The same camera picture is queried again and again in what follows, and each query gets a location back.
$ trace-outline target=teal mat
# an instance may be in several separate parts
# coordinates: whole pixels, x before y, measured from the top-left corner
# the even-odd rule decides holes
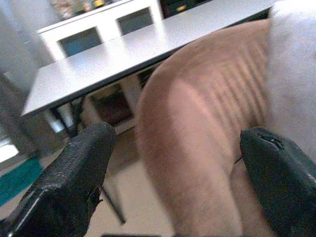
[[[42,173],[38,158],[30,158],[0,177],[0,206],[31,185]]]

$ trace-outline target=tabletop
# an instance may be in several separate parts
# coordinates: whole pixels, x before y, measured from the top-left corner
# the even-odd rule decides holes
[[[213,0],[40,68],[22,116],[87,94],[170,56],[213,31],[270,8],[277,0]]]

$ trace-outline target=tiled floor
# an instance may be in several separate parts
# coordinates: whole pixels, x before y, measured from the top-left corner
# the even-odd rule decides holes
[[[42,165],[49,165],[59,152],[41,159]],[[0,175],[10,168],[2,170]],[[142,160],[138,158],[132,130],[118,137],[108,171],[106,187],[114,200],[119,200],[127,222],[121,226],[108,203],[103,201],[91,218],[86,236],[99,237],[106,233],[172,236],[169,218],[151,186]],[[0,207],[0,219],[14,210],[25,191]]]

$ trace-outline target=chair leg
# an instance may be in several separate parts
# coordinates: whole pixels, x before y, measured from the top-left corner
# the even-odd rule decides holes
[[[110,204],[111,208],[113,209],[113,211],[115,212],[115,214],[117,215],[120,224],[124,225],[126,223],[126,219],[122,213],[122,210],[120,208],[118,208],[114,202],[111,199],[111,196],[108,194],[108,192],[106,191],[106,189],[104,188],[104,186],[101,186],[101,191],[103,193],[103,195],[105,196],[105,198],[107,199],[108,203]]]

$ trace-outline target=beige floor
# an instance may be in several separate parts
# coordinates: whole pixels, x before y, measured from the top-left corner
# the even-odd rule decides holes
[[[60,151],[41,160],[48,166]],[[0,175],[11,170],[12,166],[0,171]],[[105,184],[114,200],[119,200],[127,219],[121,226],[106,201],[100,203],[93,214],[87,237],[99,237],[102,234],[155,234],[172,236],[170,220],[157,198],[146,175],[144,165],[138,158],[133,130],[118,137],[111,157]],[[26,190],[0,207],[0,219],[10,214]]]

